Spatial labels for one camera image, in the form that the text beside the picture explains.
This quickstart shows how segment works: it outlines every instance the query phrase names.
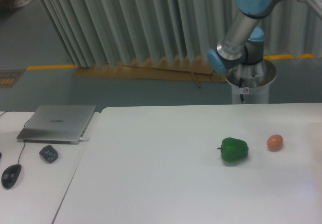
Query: brown egg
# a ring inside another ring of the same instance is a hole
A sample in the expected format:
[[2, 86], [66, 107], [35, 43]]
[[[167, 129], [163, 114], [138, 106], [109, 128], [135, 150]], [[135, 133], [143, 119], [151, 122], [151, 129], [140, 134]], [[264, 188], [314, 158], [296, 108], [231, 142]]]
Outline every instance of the brown egg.
[[283, 145], [283, 137], [281, 135], [270, 136], [267, 140], [267, 146], [272, 151], [278, 151]]

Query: silver laptop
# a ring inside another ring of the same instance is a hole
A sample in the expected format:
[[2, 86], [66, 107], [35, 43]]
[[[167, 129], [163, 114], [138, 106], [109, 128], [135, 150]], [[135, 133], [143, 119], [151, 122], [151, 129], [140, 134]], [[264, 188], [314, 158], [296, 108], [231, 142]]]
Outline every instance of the silver laptop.
[[79, 143], [96, 106], [41, 105], [17, 139], [26, 142]]

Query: floor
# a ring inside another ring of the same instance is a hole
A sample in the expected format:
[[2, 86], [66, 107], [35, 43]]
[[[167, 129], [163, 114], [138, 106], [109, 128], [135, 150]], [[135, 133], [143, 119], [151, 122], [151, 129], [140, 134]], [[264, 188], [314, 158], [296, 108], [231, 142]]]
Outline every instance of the floor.
[[[38, 0], [0, 11], [0, 70], [70, 64]], [[270, 103], [322, 102], [322, 59], [274, 60], [277, 79]], [[12, 88], [0, 89], [0, 111], [35, 111], [41, 104], [114, 106], [231, 104], [226, 83], [81, 78], [74, 69], [27, 70]]]

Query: black cable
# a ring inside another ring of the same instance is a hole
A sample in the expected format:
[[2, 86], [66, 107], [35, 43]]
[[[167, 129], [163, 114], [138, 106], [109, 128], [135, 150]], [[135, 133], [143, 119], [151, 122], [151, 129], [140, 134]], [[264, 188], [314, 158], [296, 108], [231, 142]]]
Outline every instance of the black cable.
[[24, 146], [22, 147], [22, 150], [21, 150], [21, 152], [20, 152], [20, 154], [19, 154], [19, 158], [18, 158], [18, 163], [17, 163], [17, 164], [19, 164], [20, 156], [21, 156], [22, 151], [24, 150], [25, 146], [26, 146], [26, 142], [24, 142]]
[[22, 151], [24, 150], [25, 146], [26, 146], [26, 141], [24, 141], [24, 146], [22, 147], [22, 150], [21, 150], [21, 152], [20, 152], [20, 154], [19, 154], [19, 158], [18, 158], [18, 163], [17, 163], [17, 164], [19, 164], [19, 161], [20, 161], [20, 156], [21, 156], [21, 154], [22, 154]]
[[[243, 79], [242, 79], [242, 78], [240, 78], [240, 79], [239, 79], [239, 89], [240, 89], [240, 88], [243, 88]], [[243, 94], [240, 94], [239, 96], [240, 96], [240, 100], [241, 100], [241, 102], [242, 102], [243, 104], [245, 104], [244, 95], [243, 95]]]
[[11, 111], [5, 111], [5, 112], [3, 112], [3, 113], [0, 115], [0, 117], [1, 117], [2, 115], [4, 115], [6, 112], [11, 112]]

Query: computer mouse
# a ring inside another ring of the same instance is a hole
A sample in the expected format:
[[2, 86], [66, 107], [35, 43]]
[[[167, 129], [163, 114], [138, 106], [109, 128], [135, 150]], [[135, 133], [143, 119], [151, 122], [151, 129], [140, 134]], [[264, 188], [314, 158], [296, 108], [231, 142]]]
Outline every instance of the computer mouse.
[[6, 189], [13, 187], [18, 180], [19, 174], [21, 171], [21, 165], [11, 165], [5, 169], [1, 176], [2, 186]]
[[58, 152], [51, 145], [43, 147], [39, 154], [50, 164], [58, 158]]

